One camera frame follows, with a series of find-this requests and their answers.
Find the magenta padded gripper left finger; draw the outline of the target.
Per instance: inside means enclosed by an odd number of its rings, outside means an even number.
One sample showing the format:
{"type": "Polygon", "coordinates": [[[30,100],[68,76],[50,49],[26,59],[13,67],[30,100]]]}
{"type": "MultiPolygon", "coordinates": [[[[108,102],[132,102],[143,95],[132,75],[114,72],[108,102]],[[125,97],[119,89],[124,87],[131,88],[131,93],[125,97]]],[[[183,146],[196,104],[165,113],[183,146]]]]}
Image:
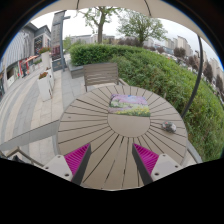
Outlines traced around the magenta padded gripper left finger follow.
{"type": "Polygon", "coordinates": [[[43,169],[76,185],[81,185],[89,158],[91,144],[85,144],[67,155],[56,155],[43,169]]]}

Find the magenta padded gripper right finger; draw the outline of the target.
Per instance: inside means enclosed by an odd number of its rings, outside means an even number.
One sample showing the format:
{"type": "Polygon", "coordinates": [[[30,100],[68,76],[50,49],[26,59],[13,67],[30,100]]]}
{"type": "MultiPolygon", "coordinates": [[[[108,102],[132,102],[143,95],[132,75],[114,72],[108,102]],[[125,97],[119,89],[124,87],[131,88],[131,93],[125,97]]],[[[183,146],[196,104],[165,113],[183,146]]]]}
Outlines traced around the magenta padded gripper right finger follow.
{"type": "Polygon", "coordinates": [[[182,169],[182,166],[167,154],[158,155],[135,143],[132,144],[132,154],[144,185],[182,169]]]}

